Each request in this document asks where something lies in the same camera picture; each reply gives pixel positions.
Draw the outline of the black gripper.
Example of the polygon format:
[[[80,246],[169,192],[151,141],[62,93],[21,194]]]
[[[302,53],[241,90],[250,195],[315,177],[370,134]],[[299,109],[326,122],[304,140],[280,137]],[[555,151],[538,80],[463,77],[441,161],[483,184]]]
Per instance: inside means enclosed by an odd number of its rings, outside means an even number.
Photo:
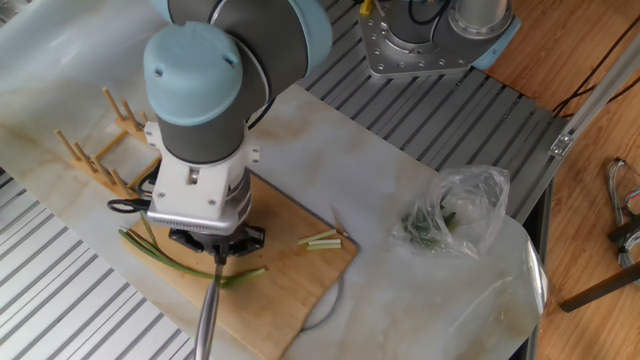
[[[241,257],[262,249],[265,230],[241,224],[230,235],[216,235],[171,228],[168,237],[197,253],[213,255],[217,265],[226,265],[230,256]]]

